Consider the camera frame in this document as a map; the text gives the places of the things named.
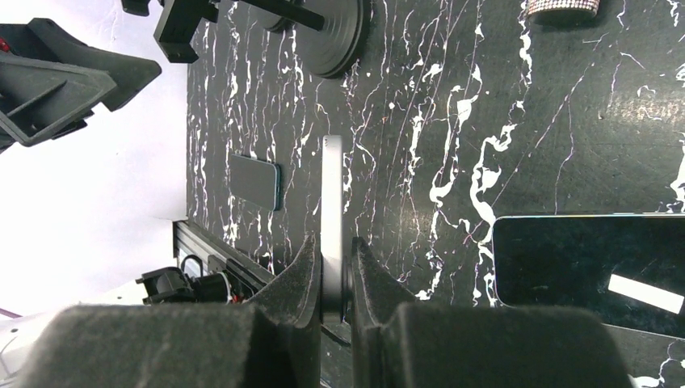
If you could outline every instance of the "black connector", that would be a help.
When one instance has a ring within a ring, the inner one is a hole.
[[[216,23],[219,10],[209,0],[166,0],[154,38],[171,63],[193,63],[199,59],[190,42],[200,21]]]
[[[143,284],[148,297],[146,305],[180,302],[228,302],[229,278],[222,272],[190,279],[180,268],[167,267],[147,272],[136,280]]]
[[[121,7],[127,14],[135,16],[149,16],[150,0],[121,0]]]

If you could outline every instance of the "black round weight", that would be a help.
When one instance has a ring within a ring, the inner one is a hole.
[[[292,2],[298,5],[302,3],[302,1],[300,0],[279,1]],[[282,32],[283,30],[287,29],[289,26],[292,25],[292,22],[288,19],[285,19],[283,16],[272,14],[269,11],[265,11],[257,7],[253,7],[253,9],[254,13],[257,15],[256,17],[257,21],[259,22],[259,25],[269,32]]]
[[[348,71],[361,54],[371,23],[370,0],[305,0],[304,8],[326,19],[315,31],[297,25],[297,54],[312,74],[337,78]]]

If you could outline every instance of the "black cable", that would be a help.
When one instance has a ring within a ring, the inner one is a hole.
[[[200,277],[204,276],[204,264],[202,263],[202,259],[197,257],[196,255],[188,255],[185,259],[183,259],[183,261],[181,261],[181,271],[183,271],[183,273],[186,273],[186,262],[189,259],[195,261],[200,266]]]

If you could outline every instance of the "black smartphone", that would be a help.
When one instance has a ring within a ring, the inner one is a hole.
[[[231,154],[229,171],[231,194],[271,211],[280,208],[278,165]]]
[[[502,217],[495,289],[509,306],[575,306],[606,324],[685,338],[685,216]]]

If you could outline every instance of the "marble countertop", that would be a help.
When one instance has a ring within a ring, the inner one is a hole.
[[[496,306],[497,217],[682,212],[685,6],[603,0],[563,30],[524,7],[376,0],[363,58],[331,81],[303,67],[296,30],[221,3],[193,40],[190,219],[278,272],[319,230],[321,137],[342,135],[347,233],[422,300]],[[281,165],[282,210],[231,196],[233,153]],[[674,347],[626,358],[647,386],[685,385]]]

